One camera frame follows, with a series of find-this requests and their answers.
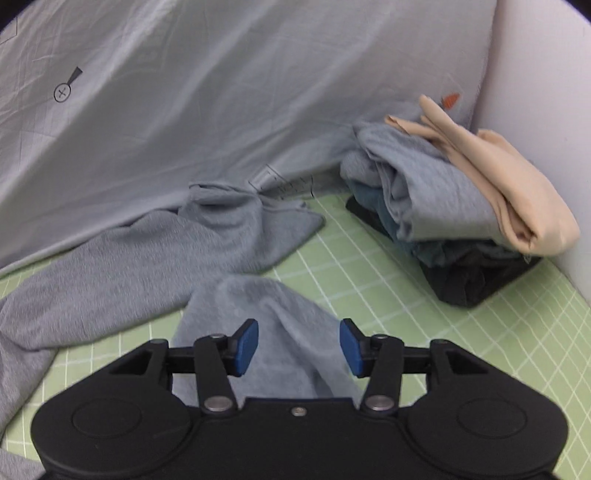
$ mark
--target blue gripper pad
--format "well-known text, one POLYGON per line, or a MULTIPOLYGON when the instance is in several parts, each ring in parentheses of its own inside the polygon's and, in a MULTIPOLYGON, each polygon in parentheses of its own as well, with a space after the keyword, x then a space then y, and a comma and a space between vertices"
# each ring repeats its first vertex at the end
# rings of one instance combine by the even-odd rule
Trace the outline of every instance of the blue gripper pad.
POLYGON ((356 377, 360 376, 363 372, 363 359, 361 358, 359 342, 351 330, 349 330, 344 320, 341 321, 339 326, 339 342, 340 349, 343 351, 353 375, 356 377))
POLYGON ((247 328, 246 332, 242 334, 240 340, 238 340, 238 348, 234 360, 238 376, 244 375, 246 370, 248 370, 248 365, 250 365, 252 356, 256 352, 256 347, 258 347, 258 322, 253 322, 247 328))

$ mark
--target gray fabric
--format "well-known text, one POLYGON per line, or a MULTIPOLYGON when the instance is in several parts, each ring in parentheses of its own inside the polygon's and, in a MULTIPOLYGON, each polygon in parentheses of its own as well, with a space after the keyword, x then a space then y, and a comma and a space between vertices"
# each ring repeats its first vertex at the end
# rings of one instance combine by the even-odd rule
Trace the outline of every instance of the gray fabric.
MULTIPOLYGON (((151 212, 56 260, 0 300, 0 432, 41 382, 57 348, 182 308, 215 273, 265 270, 323 222, 302 202, 194 185, 178 214, 151 212)), ((0 450, 0 476, 28 479, 31 468, 0 450)))
MULTIPOLYGON (((214 275, 193 293, 173 337, 190 346, 212 332, 233 333, 247 318, 259 322, 259 347, 241 378, 231 378, 237 400, 359 398, 339 346, 339 322, 285 285, 251 275, 214 275)), ((197 405, 194 375, 176 375, 173 393, 197 405)))
POLYGON ((521 256, 519 252, 497 245, 491 240, 425 240, 421 242, 399 240, 397 237, 399 227, 386 208, 382 189, 369 187, 353 180, 348 181, 348 186, 362 207, 378 214, 382 226, 394 244, 427 267, 452 265, 467 253, 475 250, 485 254, 488 258, 499 260, 521 256))
POLYGON ((402 241, 505 240, 490 203, 428 141, 385 123, 354 127, 358 147, 341 164, 341 176, 381 187, 402 241))
POLYGON ((33 2, 0 35, 0 274, 180 206, 190 179, 247 186, 269 164, 269 189, 337 165, 397 99, 459 92, 468 124, 495 5, 33 2))

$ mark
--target white fabric backdrop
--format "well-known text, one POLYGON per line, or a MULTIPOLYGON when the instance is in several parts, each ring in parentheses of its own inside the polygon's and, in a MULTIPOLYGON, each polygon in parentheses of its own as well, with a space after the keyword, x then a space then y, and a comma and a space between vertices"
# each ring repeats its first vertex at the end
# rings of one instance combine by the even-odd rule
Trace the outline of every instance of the white fabric backdrop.
POLYGON ((494 9, 37 0, 0 35, 0 274, 177 206, 193 179, 332 166, 351 123, 399 100, 460 92, 468 123, 494 9))

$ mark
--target black marking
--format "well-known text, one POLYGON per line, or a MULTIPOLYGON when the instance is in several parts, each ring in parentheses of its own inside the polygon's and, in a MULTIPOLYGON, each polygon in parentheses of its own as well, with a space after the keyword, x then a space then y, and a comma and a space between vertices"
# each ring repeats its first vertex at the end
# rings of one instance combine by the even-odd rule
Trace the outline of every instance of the black marking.
POLYGON ((53 90, 53 98, 57 103, 63 103, 70 97, 72 93, 71 87, 67 83, 60 83, 55 90, 53 90))
POLYGON ((71 85, 72 82, 74 80, 76 80, 80 75, 82 75, 82 70, 80 70, 80 67, 76 67, 74 69, 74 71, 72 72, 72 75, 70 75, 70 78, 68 79, 68 81, 66 82, 68 85, 71 85))

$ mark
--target green grid surface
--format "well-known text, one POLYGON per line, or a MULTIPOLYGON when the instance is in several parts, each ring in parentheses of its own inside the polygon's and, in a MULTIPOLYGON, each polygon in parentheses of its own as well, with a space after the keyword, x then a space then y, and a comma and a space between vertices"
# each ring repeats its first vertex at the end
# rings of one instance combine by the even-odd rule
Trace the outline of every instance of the green grid surface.
MULTIPOLYGON (((439 302, 415 261, 345 209, 345 195, 309 200, 326 226, 283 263, 267 272, 338 318, 351 317, 369 335, 386 332, 407 345, 446 338, 552 398, 570 423, 557 473, 591 479, 590 309, 549 261, 505 287, 479 307, 439 302)), ((49 261, 0 280, 5 296, 49 261)), ((90 345, 63 349, 38 390, 16 415, 2 448, 38 459, 30 423, 39 406, 61 390, 152 339, 170 339, 182 312, 154 319, 90 345)), ((425 392, 424 379, 403 380, 403 404, 425 392)))

